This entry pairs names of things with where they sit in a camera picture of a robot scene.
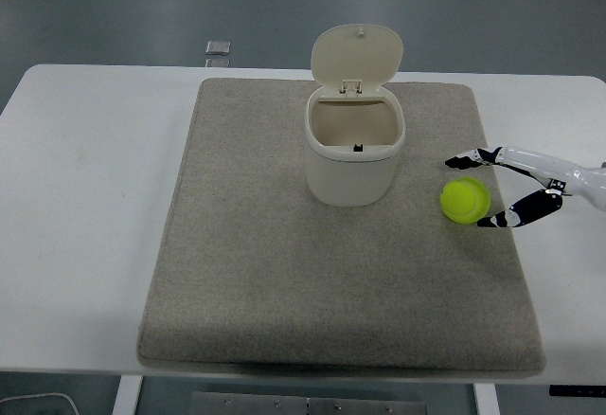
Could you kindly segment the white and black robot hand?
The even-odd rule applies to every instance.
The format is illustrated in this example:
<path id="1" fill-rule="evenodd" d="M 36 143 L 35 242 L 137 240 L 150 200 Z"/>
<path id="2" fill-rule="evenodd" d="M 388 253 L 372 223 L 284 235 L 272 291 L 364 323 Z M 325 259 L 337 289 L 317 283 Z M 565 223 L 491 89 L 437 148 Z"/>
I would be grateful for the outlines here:
<path id="1" fill-rule="evenodd" d="M 575 163 L 517 147 L 476 148 L 445 161 L 452 169 L 500 166 L 528 176 L 543 187 L 507 209 L 477 221 L 480 227 L 519 227 L 560 210 L 563 198 L 579 195 L 594 208 L 605 209 L 605 169 Z"/>

